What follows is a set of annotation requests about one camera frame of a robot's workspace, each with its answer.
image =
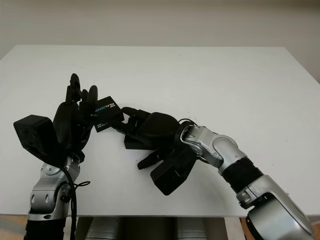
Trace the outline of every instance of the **floor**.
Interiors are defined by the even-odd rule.
[[[166,232],[168,233],[170,230],[168,230],[168,221],[164,219],[168,218],[129,217],[128,222],[131,223],[131,227],[126,228],[126,235],[130,235],[130,239],[132,240],[147,240],[155,239],[153,234],[156,234],[156,239],[167,240],[168,234],[166,234]],[[206,219],[206,225],[209,226],[209,228],[207,227],[208,240],[254,240],[245,224],[245,218],[225,218],[225,226],[221,224],[221,220],[221,218]],[[23,240],[26,223],[26,216],[0,216],[0,240]],[[70,226],[71,219],[68,217],[66,227],[64,228],[65,240],[70,238]],[[159,230],[160,228],[166,228],[167,231]],[[226,229],[227,237],[223,236],[223,231],[221,231],[221,229]],[[315,236],[314,239],[320,240],[320,223],[313,225],[313,231]],[[143,233],[143,238],[138,236],[139,232]]]

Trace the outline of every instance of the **wire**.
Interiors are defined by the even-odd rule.
[[[183,120],[185,120],[185,121],[189,121],[189,122],[192,122],[193,123],[193,125],[195,125],[195,126],[198,126],[194,121],[192,121],[191,119],[189,119],[189,118],[181,118],[179,121],[178,121],[178,123],[180,123],[181,121],[183,121]]]
[[[74,185],[74,181],[72,180],[70,174],[64,167],[59,167],[60,170],[65,174],[68,179],[68,184],[71,188],[71,232],[70,232],[70,240],[75,240],[75,232],[77,227],[77,196],[76,196],[76,188]]]
[[[83,182],[81,182],[79,184],[74,183],[73,185],[75,185],[74,189],[77,190],[78,187],[84,187],[84,186],[89,185],[90,183],[91,183],[90,181],[83,181]]]

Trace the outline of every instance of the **robotic hand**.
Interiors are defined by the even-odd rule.
[[[94,125],[97,100],[97,87],[81,91],[78,76],[72,74],[53,123],[47,117],[30,115],[13,124],[23,148],[44,162],[30,196],[25,240],[62,240],[70,201],[71,239],[75,239],[76,188],[90,182],[75,187],[74,181],[85,158],[82,149]]]
[[[155,185],[169,195],[188,177],[196,159],[218,168],[242,208],[251,209],[246,224],[256,240],[312,240],[308,218],[291,198],[264,175],[230,137],[219,135],[189,119],[125,107],[128,123],[112,127],[126,134],[127,149],[154,149],[138,168],[163,162],[151,172]]]

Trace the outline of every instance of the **white table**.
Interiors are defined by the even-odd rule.
[[[320,85],[281,47],[18,45],[0,62],[0,214],[26,214],[42,162],[13,122],[53,119],[72,73],[120,107],[191,118],[238,143],[307,215],[320,215]],[[198,161],[169,196],[154,186],[148,151],[93,129],[77,182],[81,216],[244,216],[218,171]]]

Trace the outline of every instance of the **black cube sensor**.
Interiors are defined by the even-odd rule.
[[[110,125],[108,122],[111,120],[120,122],[125,120],[120,107],[111,96],[100,99],[96,106],[95,114],[97,115],[97,121],[95,122],[94,127],[97,133],[109,128]]]

